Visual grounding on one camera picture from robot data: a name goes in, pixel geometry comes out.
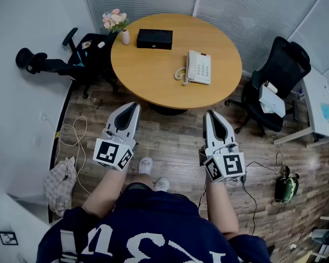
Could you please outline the teal item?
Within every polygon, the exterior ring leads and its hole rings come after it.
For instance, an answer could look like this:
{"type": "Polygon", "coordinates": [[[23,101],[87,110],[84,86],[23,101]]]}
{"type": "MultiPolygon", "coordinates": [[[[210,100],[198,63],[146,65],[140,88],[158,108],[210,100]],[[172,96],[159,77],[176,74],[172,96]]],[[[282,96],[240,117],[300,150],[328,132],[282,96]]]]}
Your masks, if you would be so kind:
{"type": "Polygon", "coordinates": [[[77,56],[79,59],[79,63],[77,64],[77,66],[82,66],[82,67],[87,66],[87,55],[88,53],[83,49],[77,51],[77,56]]]}

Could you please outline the person's navy printed shirt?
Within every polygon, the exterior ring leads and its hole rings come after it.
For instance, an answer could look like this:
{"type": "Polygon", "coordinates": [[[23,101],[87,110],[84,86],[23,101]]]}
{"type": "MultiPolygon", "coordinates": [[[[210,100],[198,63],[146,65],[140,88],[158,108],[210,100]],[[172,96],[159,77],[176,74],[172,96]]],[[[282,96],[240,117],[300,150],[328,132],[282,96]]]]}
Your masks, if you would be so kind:
{"type": "Polygon", "coordinates": [[[67,210],[42,238],[37,263],[270,263],[263,239],[226,239],[184,196],[127,188],[100,219],[67,210]]]}

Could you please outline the person's left forearm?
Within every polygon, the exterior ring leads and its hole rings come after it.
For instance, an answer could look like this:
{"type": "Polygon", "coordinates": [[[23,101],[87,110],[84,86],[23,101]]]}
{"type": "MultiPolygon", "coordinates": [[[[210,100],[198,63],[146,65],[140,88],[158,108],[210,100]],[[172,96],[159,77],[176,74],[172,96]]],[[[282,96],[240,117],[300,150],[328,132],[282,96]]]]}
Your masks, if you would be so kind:
{"type": "Polygon", "coordinates": [[[84,202],[83,210],[100,219],[111,213],[120,196],[127,170],[107,169],[101,182],[84,202]]]}

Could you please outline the person's white left shoe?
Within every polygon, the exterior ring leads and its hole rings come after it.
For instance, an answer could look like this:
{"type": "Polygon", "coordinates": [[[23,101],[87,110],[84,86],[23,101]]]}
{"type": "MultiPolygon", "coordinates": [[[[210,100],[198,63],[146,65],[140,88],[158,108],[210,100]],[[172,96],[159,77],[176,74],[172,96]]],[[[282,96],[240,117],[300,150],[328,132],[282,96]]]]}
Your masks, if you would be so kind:
{"type": "Polygon", "coordinates": [[[138,173],[150,175],[153,166],[151,157],[143,157],[139,162],[138,173]]]}

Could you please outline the white bottle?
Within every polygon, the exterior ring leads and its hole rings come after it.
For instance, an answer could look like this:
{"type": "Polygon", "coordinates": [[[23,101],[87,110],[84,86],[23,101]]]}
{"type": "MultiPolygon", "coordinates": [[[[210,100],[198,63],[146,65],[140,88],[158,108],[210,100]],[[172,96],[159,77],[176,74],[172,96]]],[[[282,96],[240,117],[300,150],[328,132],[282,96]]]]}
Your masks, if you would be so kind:
{"type": "Polygon", "coordinates": [[[269,90],[271,90],[274,94],[277,94],[278,89],[277,87],[275,87],[271,82],[266,81],[263,83],[263,85],[268,88],[269,90]]]}

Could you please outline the person's white shoe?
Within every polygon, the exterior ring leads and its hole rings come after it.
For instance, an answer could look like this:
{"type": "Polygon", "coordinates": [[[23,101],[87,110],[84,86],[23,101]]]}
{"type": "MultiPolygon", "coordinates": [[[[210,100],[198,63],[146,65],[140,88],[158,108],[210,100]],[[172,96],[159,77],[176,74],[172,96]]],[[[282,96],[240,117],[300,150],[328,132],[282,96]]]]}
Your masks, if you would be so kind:
{"type": "Polygon", "coordinates": [[[166,178],[159,178],[154,185],[154,191],[167,192],[168,189],[169,189],[169,180],[166,178]]]}
{"type": "Polygon", "coordinates": [[[143,157],[139,162],[138,173],[150,175],[153,166],[151,157],[143,157]]]}

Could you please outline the black framed wall marker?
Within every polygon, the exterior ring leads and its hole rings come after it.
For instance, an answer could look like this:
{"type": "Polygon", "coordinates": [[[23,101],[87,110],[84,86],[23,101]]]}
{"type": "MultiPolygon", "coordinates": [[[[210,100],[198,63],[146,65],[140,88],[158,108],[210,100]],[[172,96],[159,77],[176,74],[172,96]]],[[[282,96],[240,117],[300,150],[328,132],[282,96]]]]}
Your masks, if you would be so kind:
{"type": "Polygon", "coordinates": [[[3,245],[18,245],[18,240],[14,232],[0,231],[0,239],[3,245]]]}

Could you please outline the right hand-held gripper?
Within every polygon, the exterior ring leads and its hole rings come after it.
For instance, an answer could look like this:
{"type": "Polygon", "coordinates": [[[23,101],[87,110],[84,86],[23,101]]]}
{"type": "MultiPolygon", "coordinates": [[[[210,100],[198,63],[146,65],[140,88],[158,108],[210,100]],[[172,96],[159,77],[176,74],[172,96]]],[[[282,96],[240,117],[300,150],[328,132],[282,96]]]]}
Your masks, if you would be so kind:
{"type": "Polygon", "coordinates": [[[235,142],[231,124],[218,112],[208,110],[203,117],[203,139],[199,150],[200,166],[204,166],[211,182],[238,179],[246,174],[244,155],[235,142]],[[215,140],[226,146],[213,147],[215,140]]]}

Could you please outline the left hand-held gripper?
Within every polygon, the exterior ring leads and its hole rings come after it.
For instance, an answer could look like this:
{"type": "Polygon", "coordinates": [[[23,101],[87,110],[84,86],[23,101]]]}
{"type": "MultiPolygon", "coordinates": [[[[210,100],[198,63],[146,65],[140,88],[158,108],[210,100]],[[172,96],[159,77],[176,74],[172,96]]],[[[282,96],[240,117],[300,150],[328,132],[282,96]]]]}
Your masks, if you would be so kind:
{"type": "Polygon", "coordinates": [[[96,140],[94,161],[103,167],[118,171],[126,168],[134,156],[133,149],[136,146],[134,136],[138,128],[140,113],[140,104],[129,102],[110,114],[102,137],[96,140]]]}

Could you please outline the pink and white flower bouquet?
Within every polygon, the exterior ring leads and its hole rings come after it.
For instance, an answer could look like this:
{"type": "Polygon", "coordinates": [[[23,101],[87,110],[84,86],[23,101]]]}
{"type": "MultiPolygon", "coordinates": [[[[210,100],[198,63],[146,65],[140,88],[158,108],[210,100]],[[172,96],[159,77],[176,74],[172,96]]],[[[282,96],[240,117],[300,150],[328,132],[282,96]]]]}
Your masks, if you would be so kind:
{"type": "Polygon", "coordinates": [[[128,25],[127,14],[114,9],[110,13],[103,14],[104,28],[111,32],[124,31],[128,25]]]}

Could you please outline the person's white right shoe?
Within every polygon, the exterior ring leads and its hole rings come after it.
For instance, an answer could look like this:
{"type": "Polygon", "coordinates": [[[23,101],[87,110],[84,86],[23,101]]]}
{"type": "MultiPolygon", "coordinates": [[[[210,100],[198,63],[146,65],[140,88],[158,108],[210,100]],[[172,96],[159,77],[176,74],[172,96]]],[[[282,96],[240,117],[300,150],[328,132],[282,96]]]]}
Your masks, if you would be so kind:
{"type": "Polygon", "coordinates": [[[169,189],[169,180],[166,178],[159,178],[154,185],[154,191],[167,192],[168,189],[169,189]]]}

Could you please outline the white flat box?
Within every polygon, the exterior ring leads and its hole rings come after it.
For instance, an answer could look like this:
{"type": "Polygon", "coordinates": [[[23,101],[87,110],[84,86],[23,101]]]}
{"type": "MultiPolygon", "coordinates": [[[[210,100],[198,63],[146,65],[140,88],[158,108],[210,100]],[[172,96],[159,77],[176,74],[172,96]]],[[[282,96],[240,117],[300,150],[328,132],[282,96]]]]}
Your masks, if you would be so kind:
{"type": "Polygon", "coordinates": [[[281,118],[286,114],[284,101],[263,84],[259,88],[259,102],[264,113],[275,113],[281,118]]]}

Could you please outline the person's bare leg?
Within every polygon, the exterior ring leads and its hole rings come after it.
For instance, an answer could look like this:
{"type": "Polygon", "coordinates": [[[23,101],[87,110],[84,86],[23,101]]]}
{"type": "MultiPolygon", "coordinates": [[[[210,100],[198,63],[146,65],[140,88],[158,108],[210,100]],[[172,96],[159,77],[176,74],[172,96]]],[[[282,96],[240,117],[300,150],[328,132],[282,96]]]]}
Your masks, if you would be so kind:
{"type": "Polygon", "coordinates": [[[142,187],[154,190],[154,183],[148,174],[137,174],[133,178],[131,184],[141,184],[142,187]]]}

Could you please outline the white telephone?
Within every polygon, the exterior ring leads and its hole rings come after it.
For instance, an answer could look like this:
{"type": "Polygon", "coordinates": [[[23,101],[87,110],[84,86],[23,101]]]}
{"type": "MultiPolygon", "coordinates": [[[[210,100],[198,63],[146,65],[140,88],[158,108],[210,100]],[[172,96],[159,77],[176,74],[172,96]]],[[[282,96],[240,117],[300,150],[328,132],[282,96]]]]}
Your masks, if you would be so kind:
{"type": "Polygon", "coordinates": [[[182,67],[174,74],[174,79],[183,80],[183,85],[190,82],[210,85],[211,56],[194,50],[188,51],[186,67],[182,67]]]}

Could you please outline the grey device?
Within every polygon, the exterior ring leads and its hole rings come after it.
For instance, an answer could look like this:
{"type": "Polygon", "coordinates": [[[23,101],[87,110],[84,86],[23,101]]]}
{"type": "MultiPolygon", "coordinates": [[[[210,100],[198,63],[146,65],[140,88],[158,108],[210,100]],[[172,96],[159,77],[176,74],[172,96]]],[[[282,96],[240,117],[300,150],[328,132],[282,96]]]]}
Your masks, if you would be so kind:
{"type": "Polygon", "coordinates": [[[311,238],[315,242],[321,243],[323,245],[329,245],[329,229],[315,229],[311,233],[311,238]]]}

